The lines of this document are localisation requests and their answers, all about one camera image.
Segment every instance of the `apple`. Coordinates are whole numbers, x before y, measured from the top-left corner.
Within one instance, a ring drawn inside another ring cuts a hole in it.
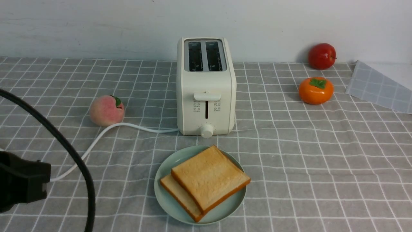
[[[90,106],[90,119],[99,126],[108,127],[122,122],[124,105],[118,97],[105,95],[94,100]]]
[[[320,43],[313,46],[308,55],[309,65],[318,70],[332,67],[336,60],[335,48],[328,43]]]

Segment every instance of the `toast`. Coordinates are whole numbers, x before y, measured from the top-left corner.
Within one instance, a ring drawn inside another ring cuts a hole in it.
[[[195,222],[199,222],[204,216],[193,198],[173,179],[171,174],[160,179],[160,184],[172,197],[184,208]]]
[[[250,183],[215,145],[172,168],[171,175],[203,215]]]

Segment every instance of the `white wall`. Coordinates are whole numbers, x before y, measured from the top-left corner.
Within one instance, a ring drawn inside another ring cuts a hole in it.
[[[412,62],[410,0],[3,0],[0,56],[175,60],[182,36],[225,36],[234,61]]]

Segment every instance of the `red apple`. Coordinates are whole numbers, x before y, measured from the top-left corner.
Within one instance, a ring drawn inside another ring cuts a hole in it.
[[[309,65],[318,70],[324,70],[332,67],[336,60],[335,48],[328,43],[315,45],[309,51]]]

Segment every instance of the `toaster knob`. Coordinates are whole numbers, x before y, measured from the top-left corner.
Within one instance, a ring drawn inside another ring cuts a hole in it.
[[[200,135],[203,138],[210,138],[213,135],[213,126],[210,124],[205,124],[200,128]]]

